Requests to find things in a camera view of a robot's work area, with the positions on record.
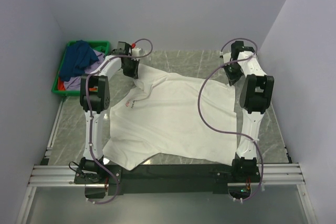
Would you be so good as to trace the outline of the white t-shirt with red print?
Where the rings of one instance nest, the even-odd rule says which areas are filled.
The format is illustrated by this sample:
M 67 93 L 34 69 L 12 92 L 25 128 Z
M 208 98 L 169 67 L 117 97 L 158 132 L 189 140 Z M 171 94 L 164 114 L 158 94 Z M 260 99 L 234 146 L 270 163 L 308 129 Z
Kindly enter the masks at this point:
M 110 109 L 103 154 L 128 170 L 158 153 L 230 165 L 237 148 L 235 89 L 139 66 L 135 87 Z

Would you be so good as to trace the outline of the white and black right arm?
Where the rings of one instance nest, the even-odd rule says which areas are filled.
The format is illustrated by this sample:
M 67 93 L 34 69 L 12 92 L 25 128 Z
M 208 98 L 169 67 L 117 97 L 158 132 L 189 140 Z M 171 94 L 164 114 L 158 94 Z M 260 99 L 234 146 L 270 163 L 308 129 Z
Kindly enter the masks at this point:
M 229 85 L 234 85 L 242 76 L 239 105 L 243 112 L 243 124 L 240 142 L 233 159 L 230 175 L 238 182 L 245 182 L 259 177 L 257 167 L 258 136 L 261 121 L 270 107 L 274 88 L 274 77 L 266 74 L 257 59 L 257 46 L 246 46 L 246 39 L 237 38 L 229 41 L 230 60 L 223 66 Z

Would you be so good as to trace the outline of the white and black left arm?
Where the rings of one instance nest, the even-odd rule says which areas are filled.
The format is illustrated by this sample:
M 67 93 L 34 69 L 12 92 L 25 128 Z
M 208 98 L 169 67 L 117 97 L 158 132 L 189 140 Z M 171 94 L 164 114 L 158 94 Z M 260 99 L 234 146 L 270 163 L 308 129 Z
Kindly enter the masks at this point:
M 80 105 L 85 112 L 86 140 L 83 157 L 76 169 L 76 184 L 99 184 L 109 180 L 102 146 L 103 116 L 110 106 L 109 80 L 119 70 L 125 76 L 137 79 L 140 52 L 136 43 L 120 41 L 97 69 L 81 76 Z

